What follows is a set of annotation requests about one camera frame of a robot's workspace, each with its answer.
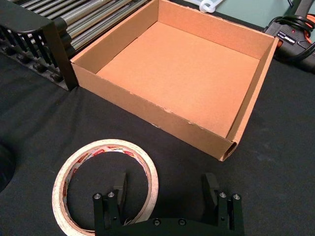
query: cardboard box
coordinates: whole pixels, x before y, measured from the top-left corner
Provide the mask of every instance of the cardboard box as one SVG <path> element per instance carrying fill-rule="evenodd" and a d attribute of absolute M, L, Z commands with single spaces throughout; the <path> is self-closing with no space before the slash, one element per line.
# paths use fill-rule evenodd
<path fill-rule="evenodd" d="M 71 61 L 80 86 L 224 161 L 278 40 L 152 0 Z"/>

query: masking tape roll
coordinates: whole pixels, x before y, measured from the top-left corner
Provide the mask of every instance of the masking tape roll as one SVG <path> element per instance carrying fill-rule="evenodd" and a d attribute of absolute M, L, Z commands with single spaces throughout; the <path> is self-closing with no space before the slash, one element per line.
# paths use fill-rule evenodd
<path fill-rule="evenodd" d="M 147 153 L 135 144 L 117 139 L 105 139 L 88 144 L 71 155 L 60 169 L 53 188 L 52 205 L 56 221 L 68 236 L 94 236 L 93 231 L 81 229 L 72 219 L 67 207 L 67 190 L 74 173 L 89 158 L 109 151 L 122 152 L 136 159 L 148 178 L 146 201 L 130 223 L 148 220 L 158 197 L 158 174 Z"/>

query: black tablecloth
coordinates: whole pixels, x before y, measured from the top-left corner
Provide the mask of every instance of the black tablecloth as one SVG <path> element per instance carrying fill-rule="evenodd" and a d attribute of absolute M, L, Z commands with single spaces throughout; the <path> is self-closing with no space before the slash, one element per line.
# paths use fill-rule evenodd
<path fill-rule="evenodd" d="M 203 220 L 200 177 L 212 172 L 226 193 L 242 195 L 247 235 L 315 235 L 314 102 L 314 75 L 272 61 L 240 145 L 222 163 L 83 88 L 65 91 L 0 55 L 0 140 L 17 158 L 0 193 L 0 232 L 63 236 L 51 207 L 56 175 L 77 149 L 110 138 L 139 145 L 154 161 L 159 195 L 152 217 Z M 142 207 L 142 168 L 123 154 L 101 154 L 69 187 L 80 226 L 93 228 L 92 194 L 109 191 L 121 172 L 128 178 L 124 219 Z"/>

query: tape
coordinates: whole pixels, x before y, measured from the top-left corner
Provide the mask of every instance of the tape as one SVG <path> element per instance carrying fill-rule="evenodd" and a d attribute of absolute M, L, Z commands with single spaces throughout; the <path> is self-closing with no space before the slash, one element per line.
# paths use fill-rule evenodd
<path fill-rule="evenodd" d="M 135 144 L 117 139 L 105 139 L 88 144 L 71 155 L 60 169 L 53 188 L 52 205 L 55 219 L 68 236 L 94 236 L 93 231 L 81 229 L 72 219 L 67 207 L 67 191 L 70 180 L 77 169 L 89 158 L 109 151 L 121 152 L 136 159 L 148 178 L 146 201 L 130 223 L 148 220 L 158 197 L 158 174 L 147 153 Z"/>

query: silver metal rod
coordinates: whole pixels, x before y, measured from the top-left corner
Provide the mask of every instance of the silver metal rod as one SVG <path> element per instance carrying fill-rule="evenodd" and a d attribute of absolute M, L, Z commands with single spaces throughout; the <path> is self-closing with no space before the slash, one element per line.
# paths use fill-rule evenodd
<path fill-rule="evenodd" d="M 73 3 L 76 0 L 66 0 L 66 1 L 65 0 L 57 0 L 57 1 L 59 1 L 60 4 L 58 2 L 57 5 L 55 5 L 54 7 L 47 7 L 46 9 L 40 11 L 41 12 L 40 15 L 41 16 L 50 15 L 50 14 L 54 13 L 55 11 L 58 11 L 59 9 L 62 9 L 63 7 Z"/>
<path fill-rule="evenodd" d="M 73 11 L 70 11 L 62 16 L 64 21 L 67 23 L 67 25 L 72 24 L 73 22 L 81 19 L 82 17 L 85 17 L 87 14 L 91 13 L 95 9 L 107 4 L 110 0 L 94 0 L 91 1 L 90 4 L 88 4 L 85 7 L 79 7 L 77 9 L 74 9 Z"/>
<path fill-rule="evenodd" d="M 43 12 L 43 11 L 45 11 L 45 10 L 47 10 L 47 9 L 50 9 L 50 8 L 52 8 L 53 6 L 59 6 L 60 5 L 60 3 L 63 3 L 65 0 L 55 0 L 55 1 L 52 1 L 51 3 L 49 3 L 49 4 L 46 4 L 46 5 L 44 5 L 44 6 L 42 6 L 41 8 L 38 8 L 38 9 L 36 9 L 34 12 L 35 13 L 40 13 L 40 12 Z"/>
<path fill-rule="evenodd" d="M 118 10 L 119 8 L 123 7 L 124 5 L 129 3 L 130 1 L 131 0 L 120 0 L 120 1 L 116 2 L 114 5 L 108 7 L 103 12 L 101 12 L 100 14 L 94 16 L 93 18 L 90 18 L 89 20 L 87 20 L 86 22 L 84 22 L 79 27 L 75 28 L 74 30 L 69 30 L 68 31 L 68 29 L 67 29 L 68 34 L 70 35 L 71 38 L 74 38 L 75 36 L 78 36 L 80 33 L 85 31 L 86 29 L 92 27 L 96 23 L 100 22 L 105 17 L 109 16 L 110 14 L 112 14 L 113 12 Z"/>
<path fill-rule="evenodd" d="M 22 4 L 21 6 L 24 8 L 27 8 L 27 7 L 32 6 L 33 4 L 38 3 L 40 1 L 43 1 L 43 0 L 31 0 L 31 1 L 28 1 L 24 4 Z"/>
<path fill-rule="evenodd" d="M 92 28 L 88 29 L 78 37 L 74 38 L 71 42 L 72 47 L 77 51 L 84 47 L 89 42 L 93 41 L 100 34 L 104 33 L 111 26 L 116 24 L 118 21 L 123 19 L 125 16 L 130 14 L 132 11 L 143 5 L 147 0 L 139 0 L 133 3 L 129 3 L 126 6 L 122 7 L 112 15 L 108 16 Z"/>
<path fill-rule="evenodd" d="M 95 11 L 91 12 L 90 14 L 86 15 L 85 17 L 81 18 L 80 20 L 77 20 L 76 22 L 74 22 L 73 24 L 68 26 L 67 32 L 73 31 L 74 29 L 78 28 L 80 25 L 85 23 L 87 20 L 95 17 L 98 14 L 101 14 L 105 9 L 107 9 L 109 6 L 111 6 L 112 4 L 114 4 L 117 1 L 119 1 L 119 0 L 112 0 L 109 3 L 107 3 L 106 5 L 101 6 L 100 8 L 98 8 Z"/>
<path fill-rule="evenodd" d="M 46 16 L 46 17 L 47 17 L 48 19 L 55 19 L 55 18 L 57 18 L 58 16 L 62 15 L 63 13 L 65 13 L 65 12 L 67 12 L 67 11 L 73 9 L 73 8 L 76 7 L 77 5 L 80 5 L 80 4 L 82 4 L 82 3 L 86 2 L 86 1 L 87 1 L 87 0 L 79 0 L 79 1 L 76 1 L 76 2 L 74 2 L 73 4 L 70 4 L 70 5 L 66 6 L 66 7 L 64 7 L 63 9 L 60 9 L 59 11 L 57 11 L 57 12 L 51 14 L 51 15 L 48 15 L 48 16 Z"/>
<path fill-rule="evenodd" d="M 44 1 L 41 1 L 39 3 L 36 3 L 36 4 L 32 5 L 30 7 L 27 7 L 27 9 L 30 10 L 30 11 L 33 11 L 33 10 L 35 10 L 35 9 L 45 5 L 45 4 L 50 3 L 51 1 L 53 1 L 53 0 L 44 0 Z"/>

